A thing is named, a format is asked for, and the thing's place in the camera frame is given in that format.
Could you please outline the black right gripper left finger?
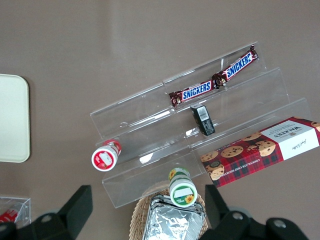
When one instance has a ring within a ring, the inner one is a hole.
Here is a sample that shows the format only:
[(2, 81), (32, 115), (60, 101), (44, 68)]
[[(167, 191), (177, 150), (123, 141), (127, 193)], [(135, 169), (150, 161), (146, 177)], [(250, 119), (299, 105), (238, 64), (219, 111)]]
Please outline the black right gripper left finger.
[(82, 185), (56, 213), (38, 217), (17, 228), (13, 222), (0, 224), (2, 240), (75, 240), (93, 211), (92, 187)]

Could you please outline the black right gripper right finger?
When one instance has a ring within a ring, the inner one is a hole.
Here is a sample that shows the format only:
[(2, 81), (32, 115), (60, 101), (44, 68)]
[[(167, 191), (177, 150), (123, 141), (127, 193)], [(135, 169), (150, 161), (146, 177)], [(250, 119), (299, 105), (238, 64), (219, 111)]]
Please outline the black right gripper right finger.
[(205, 210), (211, 225), (206, 240), (307, 240), (292, 221), (273, 217), (261, 224), (240, 210), (230, 210), (214, 185), (205, 186)]

